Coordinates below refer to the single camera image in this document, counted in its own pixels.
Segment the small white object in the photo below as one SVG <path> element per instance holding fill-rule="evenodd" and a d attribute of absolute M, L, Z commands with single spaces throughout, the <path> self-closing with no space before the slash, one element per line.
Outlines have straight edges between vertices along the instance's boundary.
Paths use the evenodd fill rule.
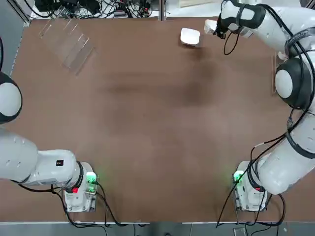
<path fill-rule="evenodd" d="M 196 46 L 199 43 L 200 32 L 194 29 L 182 28 L 181 42 Z"/>
<path fill-rule="evenodd" d="M 213 20 L 206 20 L 204 30 L 205 33 L 213 33 L 217 28 L 217 22 Z"/>
<path fill-rule="evenodd" d="M 280 97 L 288 98 L 292 94 L 293 82 L 286 70 L 279 70 L 275 77 L 276 90 Z"/>

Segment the electrical wire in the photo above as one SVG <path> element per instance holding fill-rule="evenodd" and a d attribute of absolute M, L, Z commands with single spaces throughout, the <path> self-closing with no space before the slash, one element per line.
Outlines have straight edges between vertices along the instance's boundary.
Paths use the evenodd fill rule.
<path fill-rule="evenodd" d="M 251 236 L 253 236 L 253 235 L 256 234 L 256 233 L 266 231 L 266 230 L 268 230 L 268 229 L 270 229 L 270 228 L 271 228 L 271 226 L 269 226 L 269 227 L 267 227 L 267 228 L 265 228 L 265 229 L 263 229 L 263 230 L 254 231 L 254 232 L 251 233 Z"/>
<path fill-rule="evenodd" d="M 271 8 L 271 7 L 268 6 L 268 5 L 264 5 L 264 4 L 260 4 L 260 5 L 263 6 L 263 7 L 272 15 L 272 17 L 276 20 L 276 22 L 278 23 L 278 25 L 279 25 L 280 28 L 286 30 L 286 32 L 287 32 L 291 37 L 293 36 L 292 32 L 291 32 L 291 31 L 288 29 L 288 27 L 284 24 L 284 22 L 282 21 L 282 19 L 277 15 L 277 13 L 275 12 L 275 10 L 274 10 L 273 8 Z M 236 40 L 236 43 L 235 43 L 235 45 L 234 45 L 234 47 L 233 47 L 233 49 L 232 49 L 231 51 L 234 50 L 234 48 L 236 47 L 236 44 L 237 44 L 237 40 Z M 314 80 L 314 79 L 315 79 L 315 70 L 314 70 L 314 66 L 313 66 L 313 63 L 312 63 L 312 61 L 311 61 L 309 55 L 307 54 L 307 52 L 305 51 L 305 49 L 303 48 L 303 46 L 300 44 L 300 42 L 296 42 L 296 45 L 299 47 L 299 49 L 300 49 L 300 50 L 303 52 L 303 54 L 305 55 L 305 57 L 306 57 L 306 59 L 307 59 L 309 65 L 310 65 L 310 67 L 311 67 L 312 76 L 313 76 L 313 80 Z M 303 83 L 303 80 L 304 80 L 304 75 L 303 75 L 303 60 L 302 60 L 301 53 L 298 51 L 296 45 L 293 45 L 292 47 L 294 48 L 295 52 L 298 54 L 298 57 L 299 57 L 299 59 L 300 59 L 300 66 L 301 66 L 301 84 L 302 84 L 302 83 Z M 299 122 L 303 119 L 303 117 L 305 116 L 305 114 L 308 112 L 308 109 L 309 109 L 309 107 L 310 107 L 310 105 L 311 105 L 311 103 L 312 103 L 312 101 L 313 101 L 314 94 L 315 94 L 315 83 L 314 83 L 314 81 L 313 81 L 312 95 L 311 95 L 310 102 L 309 102 L 309 104 L 308 104 L 308 106 L 307 106 L 307 109 L 305 109 L 305 111 L 303 112 L 303 114 L 300 116 L 300 118 L 299 118 L 294 124 L 291 123 L 291 119 L 292 119 L 292 115 L 293 115 L 294 109 L 295 109 L 295 107 L 296 107 L 296 102 L 295 102 L 295 105 L 293 105 L 293 107 L 292 107 L 292 111 L 291 111 L 291 113 L 290 113 L 290 116 L 289 116 L 288 122 L 287 122 L 287 124 L 290 124 L 290 125 L 287 126 L 287 134 L 288 134 L 288 135 L 290 135 L 290 132 L 299 124 Z M 279 143 L 281 140 L 283 140 L 284 138 L 285 138 L 285 134 L 282 134 L 281 136 L 279 136 L 279 137 L 275 138 L 274 140 L 270 141 L 270 142 L 273 142 L 273 141 L 275 141 L 276 139 L 278 139 L 273 145 L 271 145 L 271 146 L 270 146 L 269 148 L 267 148 L 266 150 L 268 150 L 268 149 L 274 147 L 276 144 L 278 144 L 278 143 Z M 255 163 L 255 174 L 256 174 L 257 177 L 259 178 L 259 176 L 258 176 L 258 171 L 257 171 L 257 166 L 258 166 L 257 160 L 259 160 L 259 158 L 262 157 L 262 154 L 259 155 L 259 156 L 253 161 L 253 160 L 252 160 L 252 152 L 253 152 L 253 150 L 254 150 L 255 148 L 256 148 L 256 147 L 254 147 L 254 148 L 251 150 L 251 162 L 250 162 L 249 166 L 247 167 L 247 169 L 245 170 L 245 172 L 247 172 L 248 170 L 251 171 L 252 165 Z M 228 195 L 228 197 L 227 197 L 227 199 L 226 199 L 226 201 L 225 201 L 225 203 L 224 203 L 224 205 L 223 205 L 222 211 L 221 211 L 221 213 L 220 213 L 219 220 L 218 220 L 218 222 L 217 222 L 217 227 L 220 225 L 220 219 L 221 219 L 221 216 L 222 216 L 223 209 L 224 209 L 224 207 L 225 207 L 225 205 L 226 205 L 226 203 L 227 203 L 227 200 L 228 200 L 228 198 L 230 197 L 232 191 L 233 191 L 234 188 L 236 187 L 236 184 L 233 186 L 232 190 L 230 191 L 230 193 L 229 193 L 229 195 Z M 281 194 L 279 194 L 278 196 L 281 198 L 282 203 L 283 203 L 283 213 L 282 213 L 281 219 L 280 219 L 277 223 L 264 223 L 264 222 L 259 222 L 259 224 L 262 224 L 262 225 L 265 225 L 265 226 L 269 226 L 269 227 L 277 226 L 277 234 L 278 234 L 278 231 L 279 231 L 279 225 L 283 222 L 284 217 L 285 217 L 285 200 L 284 200 L 284 198 L 283 198 L 283 196 L 282 196 Z"/>
<path fill-rule="evenodd" d="M 228 39 L 230 38 L 231 34 L 233 34 L 233 32 L 230 32 L 230 34 L 228 35 L 228 37 L 226 38 L 226 41 L 225 41 L 225 43 L 224 43 L 224 48 L 223 48 L 223 53 L 224 53 L 224 55 L 228 56 L 228 55 L 230 55 L 230 54 L 234 51 L 234 49 L 236 48 L 237 42 L 238 42 L 238 38 L 240 37 L 240 33 L 241 33 L 241 31 L 239 30 L 239 32 L 237 33 L 237 37 L 236 37 L 236 40 L 235 40 L 235 44 L 234 44 L 232 50 L 227 53 L 227 52 L 225 51 L 226 44 L 227 44 Z"/>
<path fill-rule="evenodd" d="M 222 218 L 222 214 L 223 214 L 223 211 L 225 209 L 225 206 L 227 204 L 227 201 L 228 199 L 230 198 L 232 192 L 234 191 L 234 189 L 236 188 L 236 185 L 239 183 L 239 180 L 247 173 L 247 171 L 252 167 L 252 165 L 261 157 L 263 156 L 263 154 L 265 154 L 267 151 L 269 151 L 271 148 L 273 148 L 275 145 L 277 145 L 279 142 L 281 142 L 282 140 L 284 139 L 284 137 L 281 136 L 281 138 L 279 138 L 278 140 L 276 140 L 275 143 L 273 143 L 271 146 L 269 146 L 267 149 L 265 149 L 255 160 L 253 160 L 252 162 L 249 163 L 249 165 L 247 166 L 247 168 L 245 169 L 244 173 L 242 175 L 240 175 L 239 179 L 237 181 L 235 181 L 232 189 L 230 190 L 230 192 L 228 193 L 226 199 L 225 199 L 225 202 L 223 204 L 223 207 L 221 209 L 221 212 L 220 212 L 220 216 L 217 220 L 217 225 L 216 225 L 216 228 L 222 224 L 220 224 L 220 220 Z"/>
<path fill-rule="evenodd" d="M 101 188 L 101 190 L 102 190 L 102 192 L 103 192 L 104 197 L 103 197 L 100 193 L 98 193 L 98 192 L 96 192 L 96 194 L 99 195 L 99 196 L 103 199 L 103 201 L 104 201 L 104 203 L 105 203 L 105 207 L 108 208 L 109 213 L 111 214 L 111 216 L 112 216 L 112 218 L 113 218 L 115 224 L 118 225 L 118 226 L 120 226 L 120 227 L 127 226 L 127 224 L 122 224 L 122 223 L 120 223 L 120 222 L 117 221 L 116 217 L 115 217 L 114 214 L 113 214 L 112 209 L 110 208 L 110 206 L 109 206 L 109 204 L 108 204 L 108 202 L 107 202 L 107 200 L 106 200 L 106 198 L 105 198 L 105 191 L 104 191 L 103 186 L 102 186 L 100 183 L 98 183 L 98 182 L 95 182 L 95 184 L 97 184 L 98 186 L 100 186 L 100 188 Z"/>
<path fill-rule="evenodd" d="M 262 199 L 261 199 L 261 202 L 260 202 L 260 205 L 259 205 L 259 208 L 258 208 L 258 212 L 257 212 L 257 216 L 256 216 L 255 221 L 252 224 L 247 224 L 248 226 L 252 226 L 252 225 L 256 224 L 256 222 L 258 220 L 259 213 L 261 212 L 261 206 L 262 206 L 262 203 L 264 202 L 265 194 L 266 194 L 266 191 L 264 191 L 264 193 L 262 195 Z"/>
<path fill-rule="evenodd" d="M 52 193 L 54 195 L 57 195 L 58 198 L 60 199 L 61 203 L 62 203 L 62 206 L 63 206 L 63 211 L 68 219 L 68 222 L 70 223 L 70 225 L 76 227 L 76 228 L 88 228 L 88 227 L 101 227 L 105 230 L 105 233 L 106 233 L 106 236 L 107 235 L 107 231 L 106 229 L 102 226 L 102 225 L 98 225 L 98 224 L 94 224 L 94 223 L 91 223 L 91 224 L 84 224 L 84 223 L 76 223 L 74 222 L 71 218 L 70 218 L 70 215 L 69 213 L 67 212 L 67 209 L 66 209 L 66 206 L 65 206 L 65 203 L 63 201 L 63 198 L 62 196 L 60 196 L 57 192 L 55 192 L 54 190 L 57 189 L 57 188 L 60 188 L 60 187 L 57 187 L 57 188 L 53 188 L 53 185 L 51 184 L 51 188 L 50 189 L 45 189 L 45 190 L 38 190 L 38 189 L 32 189 L 32 188 L 28 188 L 28 187 L 25 187 L 21 184 L 19 184 L 20 187 L 22 187 L 23 189 L 26 189 L 30 192 L 34 192 L 34 193 L 43 193 L 43 192 L 46 192 L 46 193 Z"/>
<path fill-rule="evenodd" d="M 3 61 L 4 61 L 4 47 L 3 47 L 3 42 L 2 42 L 1 36 L 0 36 L 0 50 L 1 50 L 1 59 L 0 59 L 0 71 L 1 71 L 2 66 L 3 66 Z"/>

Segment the white arm segment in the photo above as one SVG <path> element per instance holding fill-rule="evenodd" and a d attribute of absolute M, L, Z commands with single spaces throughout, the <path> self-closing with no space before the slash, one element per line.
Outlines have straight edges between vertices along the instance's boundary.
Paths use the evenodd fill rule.
<path fill-rule="evenodd" d="M 229 17 L 236 17 L 239 9 L 240 8 L 234 6 L 231 1 L 224 2 L 221 12 L 222 21 L 224 22 L 224 19 Z M 273 9 L 293 34 L 315 26 L 315 11 L 312 9 L 302 7 L 273 7 Z M 250 20 L 253 15 L 253 11 L 245 8 L 241 19 Z M 227 27 L 230 30 L 236 30 L 238 28 L 236 24 L 230 24 Z M 269 47 L 284 53 L 284 44 L 289 39 L 289 36 L 285 35 L 268 11 L 266 11 L 265 18 L 258 28 L 248 29 Z M 304 46 L 306 51 L 315 49 L 315 37 L 301 39 L 300 43 Z"/>
<path fill-rule="evenodd" d="M 0 72 L 0 124 L 14 120 L 22 108 L 17 84 Z M 86 162 L 78 163 L 68 150 L 38 151 L 31 141 L 0 128 L 0 178 L 23 185 L 62 187 L 68 211 L 95 209 L 96 175 Z"/>
<path fill-rule="evenodd" d="M 243 20 L 243 24 L 236 21 L 240 6 L 244 7 L 243 12 L 240 14 L 240 19 Z M 235 31 L 239 28 L 239 25 L 241 25 L 246 30 L 252 31 L 271 48 L 284 53 L 285 43 L 290 39 L 290 36 L 284 33 L 283 29 L 279 27 L 278 23 L 267 10 L 264 16 L 260 14 L 263 17 L 255 18 L 255 14 L 259 16 L 257 13 L 261 13 L 261 9 L 257 9 L 260 7 L 262 6 L 248 7 L 247 5 L 246 8 L 243 4 L 236 3 L 235 0 L 223 2 L 220 20 L 221 27 L 223 26 L 222 29 L 228 28 L 229 30 Z M 315 27 L 315 11 L 312 9 L 291 7 L 274 7 L 273 9 L 291 30 L 293 35 L 302 30 Z M 260 20 L 258 26 L 252 27 L 253 24 L 257 23 L 257 19 Z M 212 25 L 209 20 L 206 21 L 206 33 L 215 30 Z M 307 51 L 315 67 L 315 51 L 313 51 L 315 50 L 315 35 L 303 38 L 299 40 L 299 42 Z M 302 59 L 311 74 L 310 86 L 313 87 L 313 76 L 310 64 L 304 55 L 302 55 Z M 282 99 L 291 95 L 292 92 L 293 78 L 290 75 L 287 76 L 286 72 L 287 71 L 281 71 L 277 73 L 275 78 L 276 89 Z M 315 111 L 314 100 L 311 103 L 309 111 L 313 113 Z M 315 116 L 306 114 L 299 125 L 291 132 L 291 136 L 295 143 L 300 145 L 304 150 L 315 153 Z M 234 178 L 235 176 L 239 176 L 240 173 L 243 173 L 248 164 L 249 161 L 243 161 L 234 174 Z M 314 167 L 315 159 L 309 159 L 300 155 L 293 149 L 289 141 L 285 139 L 271 153 L 260 159 L 258 163 L 259 179 L 254 172 L 252 172 L 252 177 L 254 181 L 260 186 L 263 186 L 267 192 L 279 194 L 286 191 L 299 179 L 303 178 Z M 236 187 L 236 206 L 241 210 L 257 211 L 259 210 L 263 196 L 262 208 L 265 206 L 266 194 L 263 195 L 263 192 L 261 192 L 261 190 L 259 191 L 259 188 L 254 188 L 249 180 L 249 176 L 244 175 L 242 181 Z"/>
<path fill-rule="evenodd" d="M 315 11 L 312 9 L 291 7 L 275 7 L 274 9 L 293 34 L 315 26 Z M 239 7 L 234 6 L 232 2 L 227 1 L 223 3 L 221 12 L 222 21 L 224 22 L 226 18 L 231 16 L 236 17 L 238 11 Z M 243 10 L 241 19 L 250 20 L 252 17 L 253 11 L 249 9 Z M 230 24 L 228 27 L 231 30 L 238 28 L 236 24 Z M 277 51 L 284 52 L 284 45 L 289 36 L 282 31 L 268 11 L 266 11 L 260 26 L 250 30 L 268 46 Z M 300 43 L 306 51 L 315 49 L 315 37 L 301 39 Z M 315 52 L 308 52 L 308 54 L 315 66 Z M 303 56 L 303 60 L 309 70 L 311 70 L 305 56 Z M 285 79 L 278 77 L 277 81 L 276 78 L 276 84 L 277 91 L 287 90 L 288 88 Z M 314 104 L 313 101 L 310 111 L 314 110 Z M 294 141 L 303 149 L 315 153 L 315 116 L 306 115 L 294 131 L 292 131 L 291 135 Z M 272 194 L 279 194 L 286 191 L 315 167 L 315 159 L 308 159 L 298 154 L 291 147 L 287 139 L 267 156 L 262 158 L 258 164 L 260 168 L 258 169 L 259 180 L 257 180 L 257 183 L 260 182 L 261 186 Z"/>

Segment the floor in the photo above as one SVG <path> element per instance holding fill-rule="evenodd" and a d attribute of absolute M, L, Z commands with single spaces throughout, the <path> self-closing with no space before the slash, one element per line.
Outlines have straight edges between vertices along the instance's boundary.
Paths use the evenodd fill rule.
<path fill-rule="evenodd" d="M 181 224 L 181 223 L 152 223 L 145 227 L 135 228 L 132 225 L 126 227 L 113 226 L 106 229 L 108 236 L 234 236 L 234 229 L 243 228 L 235 224 L 225 224 L 216 229 L 215 224 Z M 255 225 L 248 226 L 248 236 L 252 232 L 266 227 Z M 279 227 L 279 236 L 310 236 L 315 231 L 315 223 L 283 223 Z M 97 236 L 106 235 L 102 228 L 77 229 L 68 223 L 64 224 L 0 224 L 1 236 Z M 276 236 L 277 228 L 271 228 L 264 232 L 255 234 L 256 236 Z"/>

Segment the power cable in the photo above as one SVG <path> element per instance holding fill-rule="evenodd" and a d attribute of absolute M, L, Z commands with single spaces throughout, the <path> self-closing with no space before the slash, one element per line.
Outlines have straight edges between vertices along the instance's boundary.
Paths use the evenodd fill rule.
<path fill-rule="evenodd" d="M 235 40 L 235 44 L 234 44 L 232 50 L 229 51 L 228 53 L 225 51 L 225 48 L 226 48 L 226 44 L 227 44 L 227 42 L 228 42 L 228 39 L 230 38 L 231 34 L 233 34 L 233 32 L 230 32 L 230 34 L 227 36 L 227 38 L 226 38 L 226 40 L 225 40 L 225 43 L 224 43 L 224 48 L 223 48 L 223 53 L 224 53 L 224 55 L 228 56 L 228 55 L 230 55 L 230 54 L 234 51 L 234 49 L 236 48 L 236 45 L 237 45 L 237 43 L 238 43 L 238 38 L 240 37 L 240 33 L 241 33 L 241 31 L 239 30 L 239 32 L 237 33 L 237 37 L 236 37 L 236 40 Z"/>
<path fill-rule="evenodd" d="M 115 224 L 118 225 L 118 226 L 120 226 L 120 227 L 127 226 L 128 224 L 122 224 L 122 223 L 120 223 L 120 222 L 117 221 L 116 217 L 115 217 L 114 214 L 113 214 L 112 209 L 110 208 L 110 206 L 109 206 L 109 204 L 108 204 L 108 202 L 107 202 L 107 200 L 106 200 L 105 191 L 104 191 L 103 186 L 102 186 L 100 183 L 98 183 L 98 182 L 93 182 L 93 184 L 97 184 L 98 186 L 100 186 L 100 188 L 101 188 L 101 190 L 102 190 L 102 192 L 103 192 L 104 197 L 103 197 L 100 193 L 98 193 L 98 192 L 96 192 L 96 194 L 99 195 L 99 196 L 103 199 L 103 201 L 104 201 L 104 203 L 105 203 L 105 207 L 108 208 L 109 213 L 111 214 L 111 216 L 112 216 L 112 218 L 113 218 Z"/>
<path fill-rule="evenodd" d="M 3 47 L 3 42 L 2 42 L 1 36 L 0 36 L 0 50 L 1 50 L 1 59 L 0 59 L 0 71 L 1 71 L 2 66 L 3 66 L 3 61 L 4 61 L 4 47 Z"/>
<path fill-rule="evenodd" d="M 57 195 L 58 198 L 60 199 L 62 205 L 63 205 L 63 211 L 64 211 L 64 213 L 65 213 L 65 215 L 66 215 L 66 217 L 67 217 L 67 219 L 68 219 L 68 222 L 69 222 L 72 226 L 74 226 L 74 227 L 76 227 L 76 228 L 101 227 L 101 228 L 103 228 L 103 229 L 105 230 L 106 236 L 108 236 L 106 229 L 105 229 L 102 225 L 98 225 L 98 224 L 94 224 L 94 223 L 91 223 L 91 224 L 88 224 L 88 223 L 87 223 L 87 224 L 84 224 L 84 223 L 76 223 L 76 222 L 74 222 L 74 221 L 70 218 L 70 215 L 69 215 L 69 213 L 67 212 L 67 209 L 66 209 L 66 206 L 65 206 L 65 203 L 64 203 L 64 201 L 63 201 L 62 196 L 60 196 L 57 192 L 54 191 L 55 189 L 60 188 L 60 187 L 53 188 L 53 185 L 51 184 L 51 188 L 50 188 L 50 189 L 38 190 L 38 189 L 31 189 L 31 188 L 25 187 L 25 186 L 23 186 L 23 185 L 21 185 L 21 184 L 19 184 L 19 186 L 22 187 L 23 189 L 26 189 L 26 190 L 30 191 L 30 192 L 35 192 L 35 193 L 39 193 L 39 192 L 43 193 L 43 192 L 46 192 L 46 193 L 52 193 L 52 194 L 54 194 L 54 195 Z"/>

